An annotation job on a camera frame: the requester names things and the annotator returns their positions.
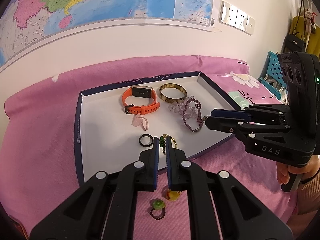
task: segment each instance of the purple braided bracelet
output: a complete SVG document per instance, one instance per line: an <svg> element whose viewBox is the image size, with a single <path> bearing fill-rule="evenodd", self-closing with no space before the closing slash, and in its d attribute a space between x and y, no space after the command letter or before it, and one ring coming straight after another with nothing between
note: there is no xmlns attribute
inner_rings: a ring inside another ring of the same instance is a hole
<svg viewBox="0 0 320 240"><path fill-rule="evenodd" d="M198 109L197 122L198 122L198 124L199 124L199 128L197 128L197 129L195 129L195 130L193 130L193 129L191 128L191 126L187 124L187 122L186 122L186 117L185 117L186 110L187 110L187 108L188 108L188 105L189 105L191 102L195 102L195 103L196 103L196 108ZM203 120L202 120L202 118L201 118L201 111L200 111L200 109L201 109L201 103L200 103L198 100L195 100L195 99L193 99L193 98L190 98L190 99L186 102L186 106L184 107L184 110L183 110L183 112L182 112L183 122L184 122L185 125L186 125L191 131L193 131L193 132L198 132L198 131L200 131L200 129L201 129L202 126L203 126Z"/></svg>

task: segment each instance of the white tray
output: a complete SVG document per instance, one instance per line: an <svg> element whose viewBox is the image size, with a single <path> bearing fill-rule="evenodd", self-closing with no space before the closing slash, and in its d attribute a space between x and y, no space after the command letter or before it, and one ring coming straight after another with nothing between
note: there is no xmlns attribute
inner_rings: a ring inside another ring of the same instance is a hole
<svg viewBox="0 0 320 240"><path fill-rule="evenodd" d="M133 114L125 114L121 96L133 84L153 87L157 95L159 87L163 84L181 85L187 90L188 96L193 95L200 101L202 116L210 115L215 108L233 109L231 105L236 105L201 72L178 73L162 77L111 84L80 93L75 123L75 158L79 184L87 181L97 171L106 171L111 174L121 171L126 165L138 160L140 152L146 150L138 141L144 133L158 138L163 134L172 136L187 158L204 154L231 137L229 133L209 130L205 125L199 132L191 132L183 123L182 116L169 111L169 103L162 101L159 96L157 101L161 104L160 108L154 113L144 115L148 119L149 129L143 131L140 126L132 126ZM152 80L157 81L143 83L143 81ZM165 92L167 96L174 97L179 91L166 89ZM149 100L128 97L126 103L136 106L148 105ZM187 119L187 123L193 129L199 127L195 119ZM165 167L166 158L160 148L159 169Z"/></svg>

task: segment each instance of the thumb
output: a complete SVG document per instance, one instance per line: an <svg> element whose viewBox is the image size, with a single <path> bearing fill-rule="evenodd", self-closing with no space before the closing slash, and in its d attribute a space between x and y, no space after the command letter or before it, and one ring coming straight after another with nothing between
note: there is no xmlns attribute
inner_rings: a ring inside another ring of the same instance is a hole
<svg viewBox="0 0 320 240"><path fill-rule="evenodd" d="M292 174L304 174L310 171L310 164L307 163L306 166L302 167L302 168L297 168L294 166L288 166L288 171Z"/></svg>

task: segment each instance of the smartwatch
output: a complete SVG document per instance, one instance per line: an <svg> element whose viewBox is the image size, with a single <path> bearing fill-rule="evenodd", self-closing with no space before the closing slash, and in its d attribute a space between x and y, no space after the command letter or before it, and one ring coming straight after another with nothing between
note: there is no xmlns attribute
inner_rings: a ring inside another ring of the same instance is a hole
<svg viewBox="0 0 320 240"><path fill-rule="evenodd" d="M152 98L153 102L148 106L135 106L135 105L127 105L125 100L127 97L133 96L138 98ZM124 106L124 111L126 114L149 114L159 109L160 103L157 103L157 95L152 87L146 86L132 86L124 92L122 95L122 104Z"/></svg>

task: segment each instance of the device handle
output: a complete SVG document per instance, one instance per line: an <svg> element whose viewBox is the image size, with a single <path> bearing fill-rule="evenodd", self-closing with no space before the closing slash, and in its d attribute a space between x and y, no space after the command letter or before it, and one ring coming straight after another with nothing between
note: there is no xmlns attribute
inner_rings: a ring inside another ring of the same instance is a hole
<svg viewBox="0 0 320 240"><path fill-rule="evenodd" d="M289 172L289 182L287 184L282 184L281 189L283 192L293 192L298 189L299 183L302 179L303 174L292 174Z"/></svg>

